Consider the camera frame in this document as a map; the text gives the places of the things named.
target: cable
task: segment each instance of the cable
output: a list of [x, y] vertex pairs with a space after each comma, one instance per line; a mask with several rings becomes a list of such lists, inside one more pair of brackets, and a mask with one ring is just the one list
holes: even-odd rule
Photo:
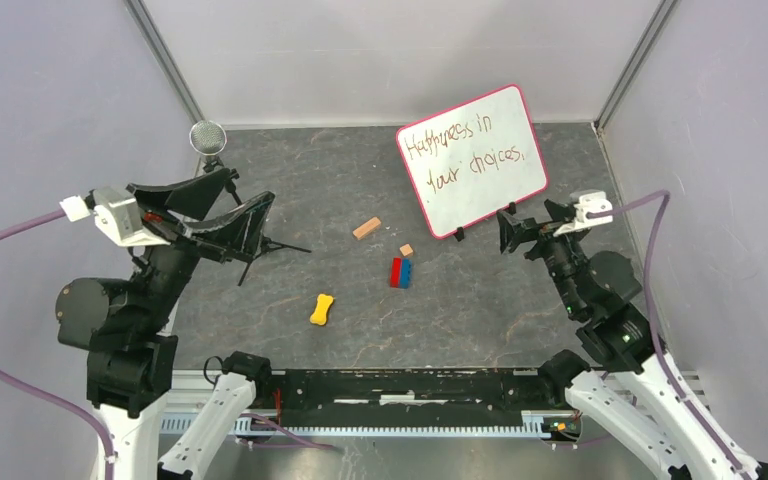
[[[28, 220], [27, 222], [23, 222], [18, 225], [14, 225], [10, 228], [6, 228], [0, 231], [0, 241], [4, 240], [5, 238], [12, 237], [17, 233], [22, 233], [26, 230], [30, 230], [40, 225], [44, 225], [48, 222], [52, 222], [54, 220], [57, 220], [58, 218], [65, 217], [65, 216], [66, 214], [63, 211], [57, 210], [49, 214], [42, 215], [40, 217]], [[63, 408], [66, 411], [77, 415], [78, 417], [81, 418], [81, 420], [87, 422], [96, 431], [99, 438], [101, 439], [101, 444], [102, 444], [102, 447], [104, 448], [104, 456], [108, 459], [108, 462], [106, 463], [105, 469], [104, 469], [104, 478], [105, 480], [113, 480], [113, 463], [111, 462], [115, 458], [116, 452], [114, 452], [113, 450], [113, 441], [110, 439], [110, 431], [107, 430], [107, 427], [103, 423], [101, 423], [92, 414], [90, 414], [83, 408], [75, 405], [74, 403], [64, 398], [60, 398], [57, 395], [41, 390], [33, 385], [25, 383], [1, 369], [0, 369], [0, 380], [6, 383], [7, 385], [10, 385], [11, 387], [16, 388], [17, 390], [21, 390], [41, 400], [45, 400], [46, 402], [53, 403], [54, 405], [57, 405], [58, 407]]]
[[287, 430], [286, 428], [282, 427], [281, 425], [278, 425], [277, 423], [273, 422], [272, 420], [264, 417], [263, 415], [258, 415], [256, 413], [241, 413], [240, 417], [246, 417], [246, 418], [253, 418], [255, 420], [258, 420], [260, 422], [263, 422], [270, 427], [274, 428], [275, 430], [278, 430], [279, 432], [283, 433], [287, 436], [287, 438], [290, 438], [294, 440], [296, 443], [289, 444], [289, 445], [266, 445], [262, 443], [252, 443], [249, 442], [249, 447], [254, 448], [316, 448], [318, 450], [339, 450], [334, 445], [326, 445], [324, 443], [315, 443], [311, 442], [310, 440], [305, 440], [304, 438], [296, 435], [295, 433]]
[[[664, 211], [666, 211], [667, 205], [670, 203], [670, 192], [668, 190], [658, 190], [657, 192], [652, 192], [643, 198], [614, 208], [613, 210], [599, 213], [588, 213], [587, 218], [600, 218], [611, 215], [618, 215], [620, 213], [633, 210], [641, 205], [645, 205], [652, 200], [661, 197], [663, 197], [663, 200], [661, 201], [661, 206], [658, 207], [657, 213], [655, 213], [655, 220], [652, 221], [652, 231], [649, 233], [649, 243], [646, 245], [646, 255], [643, 260], [643, 295], [646, 298], [646, 314], [649, 317], [649, 332], [652, 336], [652, 344], [655, 347], [655, 355], [658, 357], [658, 364], [661, 365], [661, 369], [664, 371], [664, 374], [667, 376], [669, 383], [672, 385], [679, 398], [681, 400], [685, 400], [687, 398], [687, 392], [681, 388], [681, 385], [679, 385], [675, 374], [672, 372], [672, 369], [670, 369], [669, 365], [667, 365], [667, 359], [664, 357], [664, 349], [661, 348], [660, 336], [658, 334], [658, 312], [655, 309], [655, 301], [652, 295], [652, 286], [650, 285], [649, 281], [649, 274], [652, 270], [652, 254], [655, 251], [655, 239], [658, 237], [658, 230], [661, 227], [661, 220], [664, 218]], [[702, 413], [698, 408], [696, 408], [696, 405], [694, 405], [692, 402], [683, 401], [682, 403], [684, 403], [684, 405], [690, 411], [690, 414], [696, 418], [696, 421], [699, 422], [708, 436], [711, 437], [711, 440], [717, 444], [717, 447], [719, 447], [720, 451], [723, 452], [723, 455], [725, 455], [734, 469], [738, 472], [743, 470], [743, 464], [740, 462], [740, 460], [738, 460], [734, 453], [732, 453], [732, 451], [726, 445], [726, 442], [723, 441], [723, 439], [717, 434], [716, 430], [714, 430], [711, 424], [708, 423], [705, 417], [702, 416]], [[747, 480], [752, 478], [748, 472], [742, 472], [741, 476]]]
[[205, 380], [207, 380], [207, 383], [213, 385], [216, 387], [216, 382], [219, 381], [219, 375], [216, 376], [213, 380], [210, 379], [210, 377], [207, 376], [207, 366], [210, 365], [210, 361], [213, 359], [219, 360], [219, 365], [222, 365], [222, 357], [219, 355], [214, 355], [212, 357], [207, 357], [207, 360], [204, 361], [204, 365], [201, 367], [201, 375], [204, 377]]

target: white connector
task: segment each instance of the white connector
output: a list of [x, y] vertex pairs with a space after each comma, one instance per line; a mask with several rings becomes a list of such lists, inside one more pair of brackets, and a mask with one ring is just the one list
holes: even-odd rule
[[605, 192], [601, 190], [585, 190], [575, 192], [570, 196], [575, 201], [573, 205], [575, 207], [575, 218], [572, 222], [565, 223], [555, 230], [554, 236], [558, 237], [567, 233], [586, 230], [597, 225], [611, 223], [614, 220], [612, 215], [600, 218], [587, 218], [588, 213], [602, 213], [613, 208]]
[[66, 213], [66, 218], [70, 222], [77, 222], [78, 220], [89, 217], [92, 212], [87, 208], [87, 204], [84, 199], [78, 195], [74, 197], [64, 198], [60, 202], [60, 208]]

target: whiteboard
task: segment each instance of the whiteboard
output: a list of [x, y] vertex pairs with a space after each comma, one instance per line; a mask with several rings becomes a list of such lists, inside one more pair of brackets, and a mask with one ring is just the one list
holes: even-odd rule
[[516, 85], [406, 125], [396, 140], [425, 222], [438, 239], [549, 185]]

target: yellow object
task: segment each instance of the yellow object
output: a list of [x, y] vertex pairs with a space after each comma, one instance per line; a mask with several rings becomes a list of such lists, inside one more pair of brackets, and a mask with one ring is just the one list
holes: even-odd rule
[[316, 308], [313, 310], [313, 315], [310, 316], [310, 323], [325, 325], [325, 322], [328, 321], [328, 309], [331, 308], [332, 303], [334, 303], [334, 297], [320, 293], [316, 297]]

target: rectangular wooden block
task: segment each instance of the rectangular wooden block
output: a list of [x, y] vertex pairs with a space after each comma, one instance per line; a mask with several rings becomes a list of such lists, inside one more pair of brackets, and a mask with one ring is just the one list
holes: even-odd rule
[[366, 223], [356, 228], [355, 231], [352, 232], [352, 235], [358, 240], [363, 240], [364, 237], [377, 230], [380, 226], [381, 220], [379, 220], [378, 217], [372, 217], [367, 220]]

